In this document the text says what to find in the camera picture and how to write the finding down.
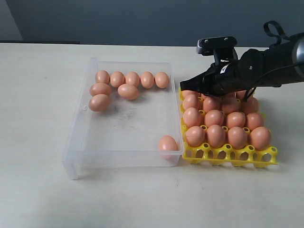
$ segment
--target plastic egg tray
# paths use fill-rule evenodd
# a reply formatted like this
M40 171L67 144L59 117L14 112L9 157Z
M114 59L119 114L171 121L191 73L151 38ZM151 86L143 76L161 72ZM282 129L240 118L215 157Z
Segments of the plastic egg tray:
M180 100L183 101L183 97L180 90ZM182 105L180 106L180 111L184 113ZM204 118L205 112L203 110L199 111ZM222 126L225 132L228 131L226 126ZM243 166L245 164L253 164L256 168L263 168L268 165L277 165L276 156L277 148L274 146L268 147L266 150L258 151L253 145L247 144L243 149L235 149L230 144L226 143L220 148L212 148L207 142L204 142L198 147L191 147L185 141L185 132L187 131L187 126L181 118L181 132L183 135L183 142L185 146L185 151L182 155L183 159L189 161L191 164L198 164L203 161L208 161L212 165L220 165L226 162L230 162L233 166ZM247 134L250 134L250 130L244 127Z

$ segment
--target plastic bin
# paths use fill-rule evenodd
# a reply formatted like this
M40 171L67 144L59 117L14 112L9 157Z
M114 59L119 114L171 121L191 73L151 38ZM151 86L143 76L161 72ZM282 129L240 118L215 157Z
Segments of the plastic bin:
M130 71L139 75L164 71L170 76L166 89L139 86L140 96L128 101L112 88L110 108L92 112L89 88L98 70L111 74ZM159 139L171 135L179 151L158 151ZM99 62L91 58L63 154L63 165L70 179L78 179L83 170L113 167L174 166L184 151L179 111L171 65L168 63Z

